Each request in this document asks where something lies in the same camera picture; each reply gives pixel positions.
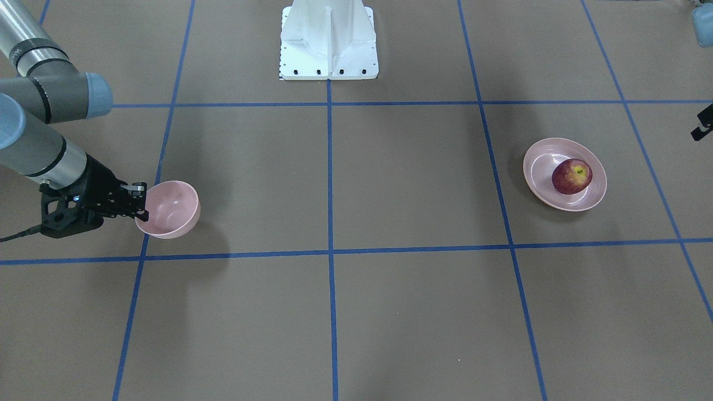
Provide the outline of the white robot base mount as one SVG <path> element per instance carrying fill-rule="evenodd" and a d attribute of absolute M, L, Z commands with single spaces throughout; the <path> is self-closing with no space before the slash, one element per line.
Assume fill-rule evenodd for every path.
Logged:
<path fill-rule="evenodd" d="M 374 11 L 362 1 L 294 1 L 282 9 L 281 17 L 280 79 L 379 76 Z"/>

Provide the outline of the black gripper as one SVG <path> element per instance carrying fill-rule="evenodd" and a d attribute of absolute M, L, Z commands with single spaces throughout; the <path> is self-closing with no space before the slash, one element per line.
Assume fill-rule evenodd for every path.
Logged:
<path fill-rule="evenodd" d="M 61 189 L 41 183 L 39 191 L 40 233 L 49 238 L 96 230 L 105 217 L 122 215 L 147 222 L 150 216 L 145 209 L 147 183 L 127 184 L 91 155 L 87 155 L 86 168 L 76 182 Z"/>

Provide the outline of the light blue arm joint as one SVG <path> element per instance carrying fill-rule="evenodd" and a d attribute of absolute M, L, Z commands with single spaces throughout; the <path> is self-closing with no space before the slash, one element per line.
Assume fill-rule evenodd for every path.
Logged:
<path fill-rule="evenodd" d="M 692 11 L 692 24 L 696 41 L 699 46 L 709 48 L 712 46 L 712 1 L 691 1 L 694 6 Z"/>

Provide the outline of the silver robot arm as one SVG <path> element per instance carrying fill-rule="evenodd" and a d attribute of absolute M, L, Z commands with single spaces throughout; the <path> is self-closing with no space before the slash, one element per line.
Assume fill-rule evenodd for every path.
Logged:
<path fill-rule="evenodd" d="M 41 223 L 2 242 L 66 238 L 117 216 L 148 221 L 146 183 L 118 179 L 52 127 L 107 115 L 114 106 L 107 80 L 79 71 L 20 1 L 1 3 L 1 46 L 17 73 L 2 79 L 1 162 L 41 192 Z"/>

